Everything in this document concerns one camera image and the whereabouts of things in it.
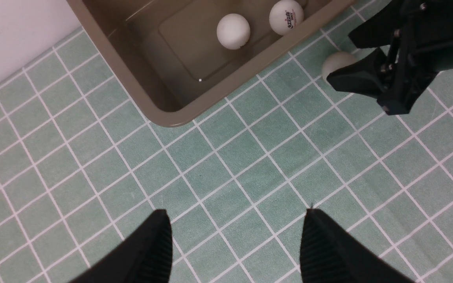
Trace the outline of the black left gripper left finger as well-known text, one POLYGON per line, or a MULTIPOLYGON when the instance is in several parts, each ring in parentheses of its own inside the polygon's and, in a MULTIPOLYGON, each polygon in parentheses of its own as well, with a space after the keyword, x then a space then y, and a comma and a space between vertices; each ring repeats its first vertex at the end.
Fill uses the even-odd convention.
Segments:
POLYGON ((129 237, 72 283, 168 283, 173 261, 171 223, 157 209, 129 237))

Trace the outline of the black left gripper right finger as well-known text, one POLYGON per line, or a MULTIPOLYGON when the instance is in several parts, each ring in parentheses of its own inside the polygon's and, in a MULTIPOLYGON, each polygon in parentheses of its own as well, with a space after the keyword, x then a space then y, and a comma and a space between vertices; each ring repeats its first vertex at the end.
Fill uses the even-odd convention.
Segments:
POLYGON ((378 258, 329 215, 307 209, 300 244, 304 283, 412 283, 378 258))

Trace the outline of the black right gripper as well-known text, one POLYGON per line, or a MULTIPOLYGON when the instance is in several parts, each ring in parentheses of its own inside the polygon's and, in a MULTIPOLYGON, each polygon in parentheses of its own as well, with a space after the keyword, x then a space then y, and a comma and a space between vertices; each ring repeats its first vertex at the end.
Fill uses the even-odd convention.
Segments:
POLYGON ((329 85, 377 99, 388 115, 408 114, 435 77, 453 69, 453 0, 392 0, 348 37, 359 49, 391 42, 388 57, 376 48, 329 74, 329 85))

